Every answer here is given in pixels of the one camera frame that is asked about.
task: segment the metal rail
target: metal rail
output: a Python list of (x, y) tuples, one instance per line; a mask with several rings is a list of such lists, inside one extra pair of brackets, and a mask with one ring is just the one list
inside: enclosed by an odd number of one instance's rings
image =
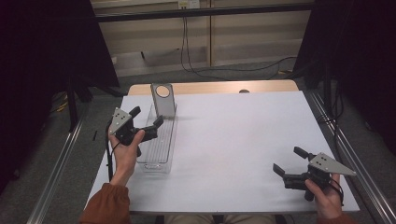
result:
[(58, 160), (55, 163), (52, 173), (49, 176), (46, 187), (44, 187), (43, 192), (40, 195), (32, 214), (29, 216), (27, 224), (40, 224), (43, 222), (45, 215), (47, 214), (48, 208), (50, 207), (50, 202), (55, 194), (56, 186), (61, 179), (62, 173), (64, 172), (64, 167), (66, 166), (67, 160), (73, 149), (74, 144), (77, 141), (79, 131), (82, 127), (82, 121), (88, 114), (89, 104), (84, 104), (82, 108), (81, 118), (74, 129), (69, 135), (64, 143), (64, 148), (59, 155)]
[(209, 7), (196, 8), (187, 10), (165, 10), (153, 12), (139, 12), (139, 13), (115, 13), (115, 14), (98, 14), (94, 17), (80, 17), (80, 18), (46, 18), (46, 21), (56, 22), (113, 22), (113, 21), (142, 21), (142, 20), (157, 20), (157, 19), (171, 19), (171, 18), (186, 18), (186, 17), (202, 17), (202, 16), (221, 16), (221, 15), (237, 15), (237, 14), (253, 14), (253, 13), (268, 13), (268, 12), (289, 12), (289, 11), (307, 11), (315, 7), (328, 7), (336, 3), (300, 3), (300, 4), (281, 4), (281, 5), (266, 5), (257, 7)]
[[(326, 113), (325, 108), (323, 107), (323, 100), (320, 98), (318, 93), (312, 93), (311, 95), (316, 107), (318, 108), (321, 115), (325, 117), (325, 119), (329, 119)], [(358, 179), (361, 182), (362, 186), (366, 190), (368, 196), (373, 202), (377, 212), (382, 217), (383, 221), (387, 224), (396, 223), (395, 212), (392, 210), (389, 205), (388, 200), (386, 199), (382, 190), (378, 187), (378, 185), (374, 182), (374, 180), (369, 175), (368, 171), (364, 167), (361, 159), (359, 159), (352, 145), (349, 144), (347, 138), (344, 136), (344, 133), (341, 131), (339, 127), (335, 127), (335, 124), (332, 122), (327, 122), (328, 128), (332, 133), (337, 129), (337, 143), (339, 144), (341, 150), (343, 151), (346, 159), (350, 163), (353, 170), (358, 174)]]

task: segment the white tabletop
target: white tabletop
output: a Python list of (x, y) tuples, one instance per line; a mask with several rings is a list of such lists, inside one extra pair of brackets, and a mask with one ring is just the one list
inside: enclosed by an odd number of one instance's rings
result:
[[(316, 211), (304, 191), (285, 189), (273, 163), (287, 174), (307, 171), (294, 147), (332, 152), (301, 91), (176, 95), (177, 136), (170, 174), (136, 165), (127, 187), (133, 213), (292, 213)], [(139, 105), (136, 127), (146, 125), (152, 97), (126, 96), (121, 109)], [(91, 196), (108, 182), (106, 155)], [(345, 181), (344, 211), (359, 207)]]

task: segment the clear plastic container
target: clear plastic container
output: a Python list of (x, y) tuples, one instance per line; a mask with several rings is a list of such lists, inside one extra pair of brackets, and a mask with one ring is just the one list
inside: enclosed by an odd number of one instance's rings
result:
[[(146, 126), (152, 125), (156, 118), (155, 106), (152, 105)], [(142, 155), (137, 158), (137, 163), (143, 172), (167, 174), (171, 171), (176, 132), (177, 113), (173, 118), (163, 118), (157, 138), (140, 144)]]

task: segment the dark floor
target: dark floor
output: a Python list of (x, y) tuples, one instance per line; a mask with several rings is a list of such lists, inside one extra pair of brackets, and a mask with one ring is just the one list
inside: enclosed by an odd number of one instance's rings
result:
[[(283, 62), (279, 70), (291, 69), (294, 61)], [(232, 68), (257, 68), (269, 63), (239, 64)], [(255, 72), (235, 71), (207, 71), (205, 76), (216, 76), (229, 80), (253, 80), (267, 79), (276, 73), (277, 68), (272, 70), (258, 70)], [(129, 87), (139, 83), (151, 82), (190, 82), (190, 81), (219, 81), (218, 78), (199, 77), (194, 73), (185, 71), (166, 72), (155, 75), (143, 75), (134, 77), (120, 77), (121, 87), (118, 91), (127, 92)], [(303, 90), (308, 103), (312, 106), (314, 114), (318, 114), (310, 94), (313, 91), (321, 92), (319, 85), (317, 90), (306, 90), (304, 81), (296, 80), (300, 90)], [(44, 216), (36, 223), (76, 223), (81, 213), (88, 194), (91, 191), (93, 179), (97, 168), (104, 155), (105, 149), (105, 126), (111, 118), (114, 107), (120, 106), (121, 98), (115, 98), (100, 90), (92, 89), (93, 101), (88, 104), (78, 103), (79, 114), (84, 114), (84, 108), (88, 108), (82, 122), (76, 143), (69, 156), (65, 160), (63, 173), (59, 182), (54, 186), (55, 191), (49, 197), (48, 206), (44, 209)], [(355, 109), (347, 97), (344, 97), (345, 110), (338, 120), (340, 129), (345, 134), (348, 142), (372, 179), (378, 185), (386, 197), (392, 209), (396, 207), (396, 157), (386, 148), (381, 137), (366, 128), (365, 119)], [(326, 124), (320, 127), (333, 147), (333, 138)], [(21, 178), (9, 182), (7, 188), (0, 196), (0, 223), (26, 223), (31, 216), (35, 205), (42, 195), (47, 180), (62, 153), (64, 143), (69, 135), (69, 117), (67, 108), (62, 112), (51, 113), (46, 128), (42, 132), (35, 152), (30, 155), (28, 162), (21, 168)], [(359, 223), (387, 223), (377, 212), (372, 199), (365, 192), (361, 182), (353, 177), (348, 180), (357, 202), (361, 208), (358, 213), (351, 214)], [(315, 215), (285, 215), (289, 223), (315, 223)], [(134, 223), (154, 223), (155, 217), (133, 216)]]

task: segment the human hand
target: human hand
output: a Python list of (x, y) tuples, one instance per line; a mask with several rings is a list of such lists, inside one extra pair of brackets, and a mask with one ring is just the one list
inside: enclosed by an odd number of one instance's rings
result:
[(140, 130), (135, 136), (131, 145), (125, 146), (120, 143), (120, 140), (113, 134), (108, 135), (111, 147), (114, 150), (116, 158), (116, 173), (110, 181), (111, 185), (126, 186), (131, 175), (134, 173), (134, 166), (136, 164), (137, 146), (143, 140), (145, 131)]
[[(340, 175), (332, 174), (331, 184), (336, 188), (340, 189), (339, 186), (334, 183), (340, 183)], [(306, 187), (311, 190), (315, 195), (315, 203), (318, 209), (318, 217), (332, 219), (340, 217), (343, 214), (341, 209), (341, 199), (340, 195), (333, 188), (326, 188), (322, 190), (317, 184), (312, 180), (305, 180)]]

